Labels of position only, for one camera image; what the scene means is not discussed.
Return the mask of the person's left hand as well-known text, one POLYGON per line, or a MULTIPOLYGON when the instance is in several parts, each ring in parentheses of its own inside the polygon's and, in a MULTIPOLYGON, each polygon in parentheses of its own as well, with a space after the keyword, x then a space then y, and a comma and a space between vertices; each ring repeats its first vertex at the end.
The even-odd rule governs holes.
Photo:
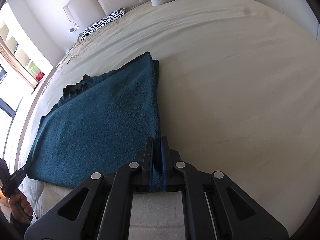
POLYGON ((27 201, 26 196, 18 190, 9 198, 9 206, 13 217, 22 224, 30 224, 33 208, 27 201))

